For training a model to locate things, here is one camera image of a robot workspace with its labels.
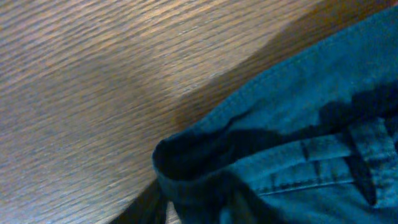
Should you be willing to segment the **navy blue shorts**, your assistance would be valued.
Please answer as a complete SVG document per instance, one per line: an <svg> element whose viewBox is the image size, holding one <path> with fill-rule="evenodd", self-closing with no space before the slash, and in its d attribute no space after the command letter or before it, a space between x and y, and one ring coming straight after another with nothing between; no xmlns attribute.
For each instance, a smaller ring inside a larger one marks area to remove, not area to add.
<svg viewBox="0 0 398 224"><path fill-rule="evenodd" d="M260 73L162 140L115 223L397 222L397 8Z"/></svg>

